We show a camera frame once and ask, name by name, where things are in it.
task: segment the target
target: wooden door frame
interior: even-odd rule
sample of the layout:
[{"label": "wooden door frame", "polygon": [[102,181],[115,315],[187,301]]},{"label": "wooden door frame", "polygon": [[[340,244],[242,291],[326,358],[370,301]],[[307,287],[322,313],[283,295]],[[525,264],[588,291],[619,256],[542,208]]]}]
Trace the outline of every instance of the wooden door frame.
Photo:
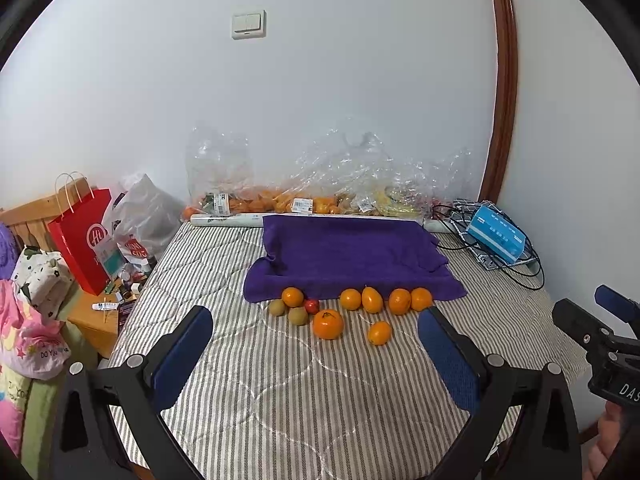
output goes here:
[{"label": "wooden door frame", "polygon": [[479,199],[495,203],[507,170],[518,100],[518,31],[512,0],[494,0],[494,11],[498,44],[494,130]]}]

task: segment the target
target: paper bag handle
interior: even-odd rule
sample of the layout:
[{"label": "paper bag handle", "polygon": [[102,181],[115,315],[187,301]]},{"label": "paper bag handle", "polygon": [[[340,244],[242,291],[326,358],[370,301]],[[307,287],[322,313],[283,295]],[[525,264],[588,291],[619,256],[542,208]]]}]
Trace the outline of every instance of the paper bag handle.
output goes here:
[{"label": "paper bag handle", "polygon": [[[82,173],[80,173],[79,171],[72,171],[71,173],[60,173],[60,174],[56,177],[55,182],[53,183],[53,187],[54,187],[54,194],[56,195],[56,202],[58,202],[58,209],[60,210],[60,215],[61,215],[61,216],[64,216],[64,215],[65,215],[65,214],[64,214],[64,212],[62,211],[62,208],[60,207],[60,199],[59,199],[59,197],[58,197],[58,179],[59,179],[61,176],[66,175],[66,180],[65,180],[65,195],[66,195],[66,203],[68,204],[69,209],[71,209],[71,212],[72,212],[72,213],[74,212],[74,207],[71,205],[71,199],[69,198],[69,190],[68,190],[68,189],[67,189],[67,187],[66,187],[66,186],[68,185],[68,183],[69,183],[69,179],[71,179],[71,181],[73,182],[74,187],[76,188],[76,194],[78,195],[78,198],[80,199],[80,202],[82,202],[82,197],[80,196],[80,192],[78,191],[78,184],[76,184],[76,181],[75,181],[75,180],[74,180],[74,178],[72,177],[72,175],[73,175],[73,174],[75,174],[75,173],[82,175],[82,177],[86,179],[86,177],[85,177]],[[93,198],[95,198],[94,190],[93,190],[93,189],[91,189],[91,187],[90,187],[90,186],[89,186],[89,191],[91,191],[91,196],[92,196]]]},{"label": "paper bag handle", "polygon": [[[87,180],[87,178],[84,176],[84,173],[80,173],[79,171],[72,171],[72,172],[69,174],[69,176],[75,175],[76,173],[77,173],[78,175],[80,175],[82,178],[84,178],[84,179],[87,181],[87,183],[89,183],[89,181]],[[89,186],[89,192],[91,192],[91,198],[95,198],[94,190],[92,189],[92,187],[91,187],[91,186]],[[78,198],[80,199],[80,202],[82,202],[82,199],[83,199],[84,197],[80,196],[80,194],[78,193]]]}]

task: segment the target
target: white wall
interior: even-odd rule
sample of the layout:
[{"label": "white wall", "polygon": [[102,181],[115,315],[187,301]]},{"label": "white wall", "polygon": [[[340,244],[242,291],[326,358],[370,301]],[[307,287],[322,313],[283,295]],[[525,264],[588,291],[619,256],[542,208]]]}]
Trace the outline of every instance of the white wall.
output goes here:
[{"label": "white wall", "polygon": [[532,239],[553,300],[633,336],[593,293],[607,283],[640,300],[640,87],[579,0],[514,8],[518,108],[499,204]]},{"label": "white wall", "polygon": [[[233,13],[263,8],[266,38],[230,38]],[[496,50],[492,0],[55,0],[0,73],[0,206],[69,170],[147,171],[185,198],[202,119],[245,134],[273,178],[354,114],[398,157],[468,146],[479,189]]]}]

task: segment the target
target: plastic bag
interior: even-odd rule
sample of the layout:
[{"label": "plastic bag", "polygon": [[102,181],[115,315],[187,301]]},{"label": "plastic bag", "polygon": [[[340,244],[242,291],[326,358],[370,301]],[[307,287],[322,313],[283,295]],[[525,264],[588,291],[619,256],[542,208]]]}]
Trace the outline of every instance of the plastic bag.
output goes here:
[{"label": "plastic bag", "polygon": [[159,259],[180,228],[183,204],[158,189],[148,176],[135,183],[122,199],[108,208],[102,225],[123,254]]},{"label": "plastic bag", "polygon": [[248,203],[260,198],[260,190],[251,186],[249,145],[242,137],[199,125],[191,132],[185,162],[191,205],[197,210],[229,216],[248,212]]},{"label": "plastic bag", "polygon": [[344,134],[331,131],[296,165],[301,171],[276,197],[276,212],[308,212],[304,206],[312,202],[320,214],[419,219],[431,213],[427,178],[411,163],[395,163],[373,133],[349,144]]},{"label": "plastic bag", "polygon": [[449,215],[449,207],[438,206],[452,206],[456,199],[472,198],[468,190],[472,179],[469,170],[470,158],[471,152],[463,148],[454,156],[430,164],[425,169],[433,196],[434,218],[439,219]]}]

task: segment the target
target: wooden nightstand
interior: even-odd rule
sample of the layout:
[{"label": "wooden nightstand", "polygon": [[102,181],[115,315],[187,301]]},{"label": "wooden nightstand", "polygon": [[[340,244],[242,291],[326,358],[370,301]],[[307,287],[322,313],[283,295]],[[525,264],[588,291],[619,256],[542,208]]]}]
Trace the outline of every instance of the wooden nightstand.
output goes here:
[{"label": "wooden nightstand", "polygon": [[113,294],[93,296],[83,291],[66,320],[78,327],[98,354],[109,358],[118,338],[118,311],[100,312],[91,308],[92,304],[101,301],[118,302]]}]

